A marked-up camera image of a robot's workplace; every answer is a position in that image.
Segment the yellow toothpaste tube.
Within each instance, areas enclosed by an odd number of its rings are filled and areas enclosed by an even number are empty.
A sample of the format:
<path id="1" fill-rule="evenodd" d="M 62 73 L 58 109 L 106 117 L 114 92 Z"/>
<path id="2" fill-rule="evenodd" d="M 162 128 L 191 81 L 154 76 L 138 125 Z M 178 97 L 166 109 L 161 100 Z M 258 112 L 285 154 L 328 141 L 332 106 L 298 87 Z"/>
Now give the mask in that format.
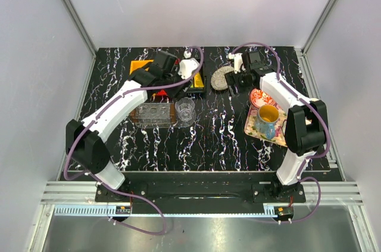
<path id="1" fill-rule="evenodd" d="M 200 73 L 197 73 L 194 76 L 192 87 L 196 89 L 203 89 L 205 87 L 202 75 Z"/>

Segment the clear acrylic toothbrush holder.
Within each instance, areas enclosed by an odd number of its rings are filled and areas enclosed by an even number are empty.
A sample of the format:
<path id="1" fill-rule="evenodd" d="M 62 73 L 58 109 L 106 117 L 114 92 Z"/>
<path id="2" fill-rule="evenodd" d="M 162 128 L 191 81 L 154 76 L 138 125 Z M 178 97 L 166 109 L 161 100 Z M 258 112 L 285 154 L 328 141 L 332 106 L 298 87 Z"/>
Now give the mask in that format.
<path id="1" fill-rule="evenodd" d="M 173 103 L 143 103 L 131 113 L 133 123 L 141 126 L 167 126 L 176 122 L 176 113 Z"/>

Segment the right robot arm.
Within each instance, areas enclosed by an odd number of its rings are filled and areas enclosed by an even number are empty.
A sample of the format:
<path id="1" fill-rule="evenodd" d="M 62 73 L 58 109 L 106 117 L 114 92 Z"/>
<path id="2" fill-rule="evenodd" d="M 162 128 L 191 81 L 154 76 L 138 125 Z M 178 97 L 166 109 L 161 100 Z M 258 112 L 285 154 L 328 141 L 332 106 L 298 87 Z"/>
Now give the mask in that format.
<path id="1" fill-rule="evenodd" d="M 233 51 L 228 58 L 234 61 L 234 70 L 226 74 L 228 85 L 260 89 L 287 112 L 283 130 L 287 152 L 266 190 L 266 195 L 284 202 L 298 192 L 308 162 L 325 156 L 329 150 L 326 104 L 291 87 L 281 77 L 279 68 L 264 64 L 255 51 L 241 54 Z"/>

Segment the clear plastic cup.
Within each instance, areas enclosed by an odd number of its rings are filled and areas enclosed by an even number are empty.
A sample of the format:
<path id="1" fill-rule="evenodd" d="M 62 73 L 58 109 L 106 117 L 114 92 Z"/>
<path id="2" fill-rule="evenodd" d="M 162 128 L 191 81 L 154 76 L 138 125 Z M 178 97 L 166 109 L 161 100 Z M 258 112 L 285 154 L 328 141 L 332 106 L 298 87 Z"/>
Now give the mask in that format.
<path id="1" fill-rule="evenodd" d="M 175 102 L 177 116 L 183 122 L 188 122 L 192 119 L 194 107 L 194 101 L 188 97 L 184 97 Z"/>

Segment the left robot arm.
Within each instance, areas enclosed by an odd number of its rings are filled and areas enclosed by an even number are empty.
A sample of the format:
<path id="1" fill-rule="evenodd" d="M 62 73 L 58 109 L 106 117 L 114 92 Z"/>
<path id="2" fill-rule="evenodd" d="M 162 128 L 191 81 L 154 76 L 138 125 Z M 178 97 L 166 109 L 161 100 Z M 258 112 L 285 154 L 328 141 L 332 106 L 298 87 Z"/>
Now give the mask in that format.
<path id="1" fill-rule="evenodd" d="M 108 195 L 124 201 L 129 194 L 126 178 L 111 161 L 106 142 L 114 129 L 153 94 L 182 98 L 191 86 L 202 63 L 190 52 L 179 60 L 175 55 L 158 51 L 152 61 L 136 68 L 117 93 L 101 108 L 83 120 L 71 120 L 65 129 L 67 160 L 74 160 L 97 180 L 106 184 Z"/>

